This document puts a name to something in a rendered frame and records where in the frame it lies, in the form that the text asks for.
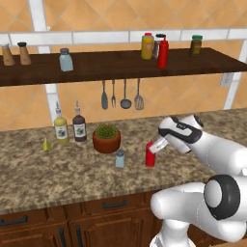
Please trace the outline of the white wall outlet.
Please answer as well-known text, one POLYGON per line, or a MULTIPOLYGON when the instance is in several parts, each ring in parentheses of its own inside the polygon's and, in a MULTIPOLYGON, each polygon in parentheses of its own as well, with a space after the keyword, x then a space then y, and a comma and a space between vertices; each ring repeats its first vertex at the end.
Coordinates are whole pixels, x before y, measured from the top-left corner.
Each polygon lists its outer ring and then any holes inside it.
POLYGON ((222 75, 222 79, 220 82, 221 87, 229 87, 233 81, 233 73, 232 72, 225 72, 222 75))

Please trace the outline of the potted plant in terracotta pot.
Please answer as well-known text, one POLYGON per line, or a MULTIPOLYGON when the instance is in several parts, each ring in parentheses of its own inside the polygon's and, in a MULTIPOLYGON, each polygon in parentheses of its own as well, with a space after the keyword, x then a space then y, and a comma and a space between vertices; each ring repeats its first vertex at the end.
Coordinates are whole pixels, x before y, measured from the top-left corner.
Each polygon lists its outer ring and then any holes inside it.
POLYGON ((121 145, 121 132, 113 124, 100 124, 93 132, 93 144, 100 153, 115 152, 121 145))

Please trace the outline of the dark vinegar bottle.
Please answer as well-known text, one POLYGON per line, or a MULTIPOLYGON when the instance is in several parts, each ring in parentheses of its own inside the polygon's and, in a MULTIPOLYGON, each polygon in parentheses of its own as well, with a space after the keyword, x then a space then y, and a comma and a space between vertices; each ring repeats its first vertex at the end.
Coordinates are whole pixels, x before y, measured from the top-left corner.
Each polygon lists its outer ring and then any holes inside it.
POLYGON ((86 121, 81 116, 78 101, 75 101, 75 117, 72 119, 74 139, 76 142, 84 142, 87 140, 86 121))

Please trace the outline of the brown wooden cabinet door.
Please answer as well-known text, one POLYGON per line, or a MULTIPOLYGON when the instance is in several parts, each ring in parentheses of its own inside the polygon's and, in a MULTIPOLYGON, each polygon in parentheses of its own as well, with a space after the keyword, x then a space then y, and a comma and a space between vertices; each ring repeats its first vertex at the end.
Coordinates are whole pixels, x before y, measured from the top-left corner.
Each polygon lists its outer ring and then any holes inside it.
POLYGON ((60 228, 64 229, 67 247, 71 247, 65 224, 0 233, 0 247, 62 247, 60 228))
POLYGON ((76 225, 80 225, 84 247, 149 247, 153 216, 147 211, 107 215, 71 221, 74 246, 78 246, 76 225))

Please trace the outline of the hanging grey spoon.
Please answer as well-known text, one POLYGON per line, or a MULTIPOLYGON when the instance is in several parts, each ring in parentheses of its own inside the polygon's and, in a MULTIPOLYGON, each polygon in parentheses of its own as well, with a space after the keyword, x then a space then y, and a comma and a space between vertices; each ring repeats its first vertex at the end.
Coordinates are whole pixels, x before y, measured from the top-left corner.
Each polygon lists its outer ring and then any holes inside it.
POLYGON ((104 110, 108 109, 108 97, 105 92, 105 80, 102 80, 101 107, 104 110))

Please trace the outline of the wooden shaker with black cap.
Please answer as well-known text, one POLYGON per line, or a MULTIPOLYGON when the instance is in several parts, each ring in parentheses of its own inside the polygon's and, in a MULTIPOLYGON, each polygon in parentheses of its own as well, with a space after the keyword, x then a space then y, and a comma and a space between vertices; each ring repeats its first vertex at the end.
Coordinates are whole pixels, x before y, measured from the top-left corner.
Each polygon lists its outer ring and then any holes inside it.
POLYGON ((23 66, 31 65, 32 61, 27 50, 27 43, 21 41, 17 45, 19 46, 20 64, 23 66))

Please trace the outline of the grey bottle with black cap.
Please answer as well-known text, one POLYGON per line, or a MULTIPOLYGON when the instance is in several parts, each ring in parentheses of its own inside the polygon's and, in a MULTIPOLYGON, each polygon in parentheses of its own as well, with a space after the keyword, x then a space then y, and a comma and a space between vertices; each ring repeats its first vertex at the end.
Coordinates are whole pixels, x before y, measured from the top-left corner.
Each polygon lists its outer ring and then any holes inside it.
POLYGON ((153 50, 152 50, 152 57, 154 59, 158 58, 158 52, 159 52, 159 45, 160 42, 162 41, 162 34, 156 34, 154 38, 154 43, 153 43, 153 50))

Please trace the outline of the brown wooden drawer front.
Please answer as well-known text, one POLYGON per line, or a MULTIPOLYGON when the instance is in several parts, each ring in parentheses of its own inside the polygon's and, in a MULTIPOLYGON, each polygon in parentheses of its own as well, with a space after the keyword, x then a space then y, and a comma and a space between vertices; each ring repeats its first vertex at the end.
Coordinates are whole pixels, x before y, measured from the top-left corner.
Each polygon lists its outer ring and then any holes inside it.
POLYGON ((143 192, 143 193, 130 194, 130 195, 113 197, 113 198, 71 204, 65 206, 65 212, 70 219, 77 219, 85 215, 102 214, 102 213, 118 211, 118 210, 128 210, 130 208, 139 208, 141 206, 149 206, 152 194, 153 192, 150 191, 150 192, 143 192), (126 206, 107 208, 107 209, 102 208, 102 202, 105 202, 106 204, 115 204, 115 203, 121 203, 124 199, 126 199, 126 206))
POLYGON ((14 219, 21 219, 23 215, 28 216, 27 223, 0 227, 0 232, 12 229, 25 229, 33 226, 45 226, 66 220, 64 209, 61 206, 2 214, 0 215, 0 219, 4 219, 5 222, 8 222, 14 219))

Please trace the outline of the hanging grey fork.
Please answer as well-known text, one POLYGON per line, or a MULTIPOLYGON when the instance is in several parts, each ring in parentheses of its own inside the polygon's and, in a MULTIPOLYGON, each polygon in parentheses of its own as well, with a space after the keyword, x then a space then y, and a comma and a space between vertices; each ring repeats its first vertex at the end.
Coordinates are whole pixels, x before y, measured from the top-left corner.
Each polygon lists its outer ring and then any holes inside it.
POLYGON ((112 80, 112 97, 111 97, 112 107, 116 107, 116 97, 115 97, 115 79, 112 80))

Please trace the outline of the hanging grey slotted spatula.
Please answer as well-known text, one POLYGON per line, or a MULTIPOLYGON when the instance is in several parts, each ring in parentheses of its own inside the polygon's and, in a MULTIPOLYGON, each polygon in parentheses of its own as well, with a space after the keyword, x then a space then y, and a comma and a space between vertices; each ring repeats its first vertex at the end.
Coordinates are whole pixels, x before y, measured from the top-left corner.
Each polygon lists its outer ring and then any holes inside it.
POLYGON ((140 78, 137 80, 137 95, 134 98, 134 106, 136 110, 143 110, 144 109, 144 100, 139 94, 140 89, 140 78))

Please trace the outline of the yellow oil bottle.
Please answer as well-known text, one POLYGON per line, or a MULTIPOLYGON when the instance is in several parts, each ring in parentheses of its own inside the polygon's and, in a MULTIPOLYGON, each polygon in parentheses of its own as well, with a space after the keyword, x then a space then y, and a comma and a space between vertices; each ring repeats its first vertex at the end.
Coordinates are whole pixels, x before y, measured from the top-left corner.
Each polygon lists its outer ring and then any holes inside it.
POLYGON ((66 144, 69 142, 68 123, 62 116, 62 111, 59 102, 56 102, 56 119, 54 120, 55 133, 57 142, 60 144, 66 144))

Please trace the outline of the dark jar with green lid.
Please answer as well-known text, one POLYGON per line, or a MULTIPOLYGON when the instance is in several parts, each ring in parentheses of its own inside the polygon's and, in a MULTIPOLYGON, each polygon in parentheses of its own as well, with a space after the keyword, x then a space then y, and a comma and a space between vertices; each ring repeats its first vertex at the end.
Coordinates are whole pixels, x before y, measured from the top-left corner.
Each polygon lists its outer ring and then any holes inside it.
POLYGON ((190 44, 189 54, 191 57, 197 57, 201 52, 203 37, 201 35, 193 35, 190 44))

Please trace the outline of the glass shaker with grey lid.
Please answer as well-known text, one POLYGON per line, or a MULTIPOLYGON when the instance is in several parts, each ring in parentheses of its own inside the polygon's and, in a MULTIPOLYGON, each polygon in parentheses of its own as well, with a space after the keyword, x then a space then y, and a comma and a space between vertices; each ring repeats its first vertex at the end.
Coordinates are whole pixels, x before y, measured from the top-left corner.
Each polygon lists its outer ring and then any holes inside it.
POLYGON ((125 163, 125 156, 123 150, 116 151, 116 166, 119 168, 123 168, 125 163))
POLYGON ((73 70, 72 58, 69 54, 68 48, 60 49, 60 68, 61 68, 61 71, 72 71, 73 70))

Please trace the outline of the yellow mustard bottle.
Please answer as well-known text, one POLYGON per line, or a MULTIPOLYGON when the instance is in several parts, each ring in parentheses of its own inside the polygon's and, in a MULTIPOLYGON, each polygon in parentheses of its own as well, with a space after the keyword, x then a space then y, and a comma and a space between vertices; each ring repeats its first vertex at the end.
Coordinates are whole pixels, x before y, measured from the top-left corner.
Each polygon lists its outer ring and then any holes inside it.
POLYGON ((152 57, 153 48, 153 35, 152 33, 146 33, 142 37, 141 57, 145 60, 149 60, 152 57))

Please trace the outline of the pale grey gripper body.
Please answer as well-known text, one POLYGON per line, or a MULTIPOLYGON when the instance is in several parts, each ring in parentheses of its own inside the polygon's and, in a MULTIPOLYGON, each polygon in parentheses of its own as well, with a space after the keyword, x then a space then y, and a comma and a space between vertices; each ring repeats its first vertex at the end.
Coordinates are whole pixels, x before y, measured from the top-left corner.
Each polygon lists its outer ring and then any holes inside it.
POLYGON ((164 149, 169 142, 164 137, 159 137, 151 146, 150 151, 152 153, 157 153, 158 151, 161 151, 164 149))

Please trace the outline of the wooden shaker with grey cap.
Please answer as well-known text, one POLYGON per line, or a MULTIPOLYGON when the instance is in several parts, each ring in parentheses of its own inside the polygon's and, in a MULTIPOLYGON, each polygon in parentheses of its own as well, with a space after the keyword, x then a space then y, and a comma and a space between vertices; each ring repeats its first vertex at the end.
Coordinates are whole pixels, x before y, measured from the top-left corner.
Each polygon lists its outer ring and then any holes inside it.
POLYGON ((3 53, 3 62, 5 66, 13 66, 15 64, 14 57, 7 43, 1 45, 3 53))

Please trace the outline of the dark wooden shelf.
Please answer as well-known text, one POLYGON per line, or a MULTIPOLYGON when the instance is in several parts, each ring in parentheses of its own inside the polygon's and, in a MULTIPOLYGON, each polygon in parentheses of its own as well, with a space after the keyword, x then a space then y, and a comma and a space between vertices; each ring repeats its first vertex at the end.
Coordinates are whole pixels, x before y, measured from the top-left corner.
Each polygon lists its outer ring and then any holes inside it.
POLYGON ((67 72, 60 70, 57 53, 33 54, 29 66, 15 55, 15 65, 6 67, 0 57, 0 87, 247 71, 247 64, 210 47, 197 58, 187 48, 171 49, 165 69, 155 59, 142 59, 139 50, 77 52, 71 57, 73 70, 67 72))

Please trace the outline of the hanging grey ladle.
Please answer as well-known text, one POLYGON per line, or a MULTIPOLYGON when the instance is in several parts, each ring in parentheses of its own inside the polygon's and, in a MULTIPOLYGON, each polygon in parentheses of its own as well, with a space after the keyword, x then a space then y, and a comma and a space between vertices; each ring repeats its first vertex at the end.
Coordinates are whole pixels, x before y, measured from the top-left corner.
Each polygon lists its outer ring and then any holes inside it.
POLYGON ((123 99, 121 100, 121 107, 129 109, 131 107, 131 100, 126 98, 126 80, 123 81, 123 99))

